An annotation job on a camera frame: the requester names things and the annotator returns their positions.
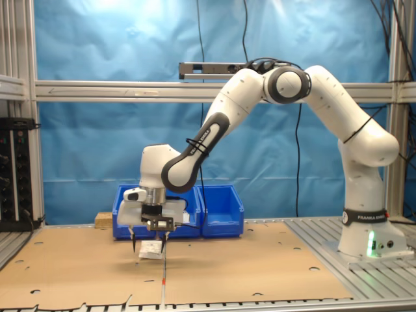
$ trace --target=cardboard surface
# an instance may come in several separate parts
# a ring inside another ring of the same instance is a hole
[[[283,223],[245,224],[240,239],[166,247],[166,304],[352,297]]]
[[[161,260],[139,259],[111,230],[43,229],[0,271],[0,309],[160,304],[162,279]]]

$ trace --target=blue storage crate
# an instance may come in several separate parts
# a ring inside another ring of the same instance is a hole
[[[112,236],[115,239],[131,239],[129,227],[127,225],[117,224],[118,209],[123,200],[123,194],[125,191],[133,189],[137,185],[119,185],[116,193],[116,199],[112,206]],[[133,231],[136,234],[137,239],[154,239],[156,232],[148,231],[146,226],[134,226]]]
[[[201,203],[201,223],[205,205],[202,186],[198,185]],[[207,202],[207,220],[202,227],[203,237],[238,237],[244,231],[244,206],[233,185],[208,185],[204,187]]]
[[[116,199],[112,208],[112,236],[116,239],[131,239],[128,226],[117,224],[117,216],[118,209],[120,208],[120,204],[123,200],[124,192],[135,187],[137,187],[137,185],[120,185],[118,187]],[[176,194],[168,190],[166,195],[186,199],[188,201],[187,212],[189,213],[189,225],[200,226],[201,207],[195,187],[184,194]],[[154,239],[156,236],[156,232],[148,231],[146,226],[135,226],[133,227],[133,231],[135,232],[136,238],[138,239]],[[174,232],[169,234],[170,238],[199,236],[201,236],[201,230],[193,229],[191,227],[178,227]]]

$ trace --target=blue backdrop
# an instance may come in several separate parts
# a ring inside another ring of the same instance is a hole
[[[320,64],[341,82],[387,81],[381,23],[370,1],[248,0],[249,59]],[[196,0],[35,0],[39,79],[178,81],[200,62]],[[206,62],[244,62],[242,0],[201,0]],[[119,184],[137,183],[144,146],[177,150],[199,129],[193,103],[40,103],[46,220],[93,222]],[[294,216],[298,105],[256,106],[203,165],[207,184],[234,184],[246,217]],[[385,124],[385,112],[377,120]],[[304,105],[301,216],[340,215],[337,139]]]

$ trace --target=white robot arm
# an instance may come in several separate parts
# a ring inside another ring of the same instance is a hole
[[[200,131],[193,140],[187,140],[189,145],[183,153],[167,144],[144,148],[139,187],[125,193],[118,222],[131,226],[147,224],[152,230],[173,231],[181,220],[164,213],[172,211],[165,209],[166,188],[175,193],[190,190],[209,152],[260,101],[282,105],[299,99],[304,99],[339,139],[346,179],[340,251],[354,257],[399,254],[406,249],[406,240],[387,220],[383,207],[384,186],[378,173],[378,167],[387,166],[396,159],[398,142],[321,66],[312,66],[305,71],[278,66],[264,75],[247,68],[238,71],[221,89]],[[183,205],[174,215],[182,210]],[[378,233],[378,240],[374,240],[374,231]],[[369,233],[372,233],[372,241],[378,243],[374,247],[371,242],[370,252]]]

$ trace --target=white label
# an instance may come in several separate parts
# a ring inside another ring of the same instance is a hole
[[[142,240],[140,245],[140,258],[162,259],[162,241],[161,240]]]
[[[189,223],[189,214],[186,211],[183,212],[183,223],[184,224]]]

